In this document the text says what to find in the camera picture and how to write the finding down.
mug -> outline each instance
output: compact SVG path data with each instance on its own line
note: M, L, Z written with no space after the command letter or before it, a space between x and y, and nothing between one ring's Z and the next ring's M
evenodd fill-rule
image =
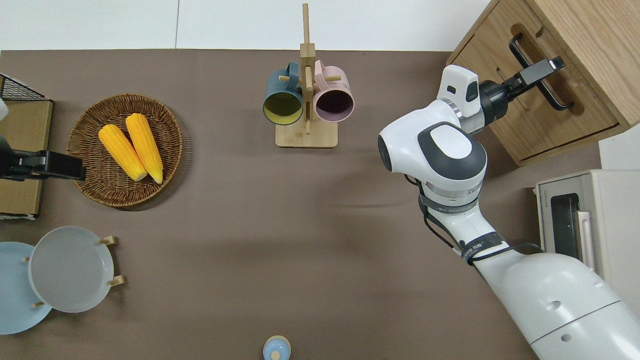
M264 116L276 125L291 125L302 117L302 89L298 85L300 65L289 62L287 69L276 70L267 80L262 104ZM280 81L288 76L288 81Z
M330 76L340 76L340 80L325 80ZM316 81L314 95L316 115L329 122L343 121L348 118L353 113L353 96L344 71L336 66L324 66L322 61L317 60L314 79Z

wooden mug tree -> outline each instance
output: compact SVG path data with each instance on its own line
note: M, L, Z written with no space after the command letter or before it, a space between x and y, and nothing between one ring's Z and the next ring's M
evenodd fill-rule
M302 119L291 125L276 125L276 145L279 147L332 148L338 145L338 123L320 119L314 110L314 74L316 45L309 41L309 6L302 4L305 42L300 44L300 83L302 87ZM327 78L327 81L339 80ZM288 81L286 76L280 80Z

white wall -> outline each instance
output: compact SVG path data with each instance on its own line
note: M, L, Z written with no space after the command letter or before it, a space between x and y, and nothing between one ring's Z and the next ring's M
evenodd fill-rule
M308 0L316 49L451 51L489 0ZM297 49L299 0L0 0L0 50ZM600 142L640 169L640 126Z

wicker basket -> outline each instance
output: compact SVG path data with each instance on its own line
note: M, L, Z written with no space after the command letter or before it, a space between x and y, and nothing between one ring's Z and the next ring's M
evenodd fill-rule
M117 125L129 138L125 119L132 113L141 113L149 121L163 163L161 184L150 176L133 181L98 139L98 131L106 124ZM178 120L159 101L121 94L99 101L80 116L71 130L67 154L81 158L86 166L86 179L75 182L83 194L100 204L125 208L151 199L171 181L182 157L182 132Z

drawer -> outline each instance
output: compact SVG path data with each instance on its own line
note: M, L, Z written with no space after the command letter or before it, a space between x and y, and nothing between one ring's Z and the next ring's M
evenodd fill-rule
M481 81L501 83L522 70L509 50L511 39L519 33L522 38L518 46L530 63L562 57L565 68L545 82L561 103L574 105L557 111L537 88L509 104L507 114L490 128L518 165L551 157L630 127L584 64L559 38L553 24L546 17L541 19L523 0L490 3L447 63L473 70Z

